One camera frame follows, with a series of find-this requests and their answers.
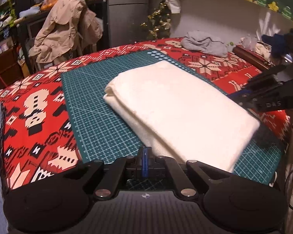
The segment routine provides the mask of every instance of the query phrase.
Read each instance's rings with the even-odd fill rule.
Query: green cutting mat
[[[61,74],[70,121],[83,162],[136,155],[142,145],[127,124],[105,103],[105,86],[119,73],[166,60],[213,85],[181,63],[156,50],[124,54],[91,63]],[[254,136],[238,160],[234,173],[268,184],[277,168],[285,145],[265,126]]]

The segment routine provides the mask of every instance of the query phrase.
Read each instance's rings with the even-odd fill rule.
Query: beige jacket
[[[102,37],[96,14],[83,0],[59,0],[35,38],[29,56],[37,63],[50,63],[69,50],[95,44]]]

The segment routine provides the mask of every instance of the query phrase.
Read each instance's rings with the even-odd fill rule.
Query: cable
[[[288,190],[288,186],[289,186],[289,181],[290,181],[290,177],[291,175],[293,174],[293,169],[289,172],[289,175],[285,181],[285,184],[284,184],[284,194],[286,196],[286,199],[287,199],[287,202],[288,202],[288,205],[289,205],[289,208],[293,210],[293,206],[291,205],[290,201],[288,200],[288,196],[287,196],[287,190]]]

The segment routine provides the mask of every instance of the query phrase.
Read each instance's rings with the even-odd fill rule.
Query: tablecloth
[[[220,58],[189,51],[180,45],[180,40],[141,42],[84,55],[39,71],[1,90],[0,101],[7,109],[3,157],[8,186],[15,189],[52,176],[72,168],[81,160],[66,111],[62,72],[90,62],[154,48],[197,71],[227,93],[240,90],[249,78],[260,73],[233,53]],[[286,139],[289,119],[284,111],[256,115],[280,139]]]

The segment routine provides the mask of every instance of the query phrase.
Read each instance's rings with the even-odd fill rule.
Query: gray refrigerator
[[[107,0],[111,47],[142,38],[140,24],[147,20],[148,0]]]

